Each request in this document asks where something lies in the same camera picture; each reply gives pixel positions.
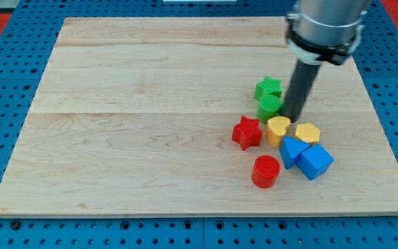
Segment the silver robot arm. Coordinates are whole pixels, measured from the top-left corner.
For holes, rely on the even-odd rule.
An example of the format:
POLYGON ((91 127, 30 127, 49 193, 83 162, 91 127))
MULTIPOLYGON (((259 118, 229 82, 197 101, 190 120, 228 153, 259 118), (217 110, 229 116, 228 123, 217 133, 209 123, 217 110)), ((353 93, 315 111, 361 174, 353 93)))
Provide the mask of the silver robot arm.
POLYGON ((371 0, 298 0, 286 19, 286 42, 304 64, 342 65, 361 42, 371 0))

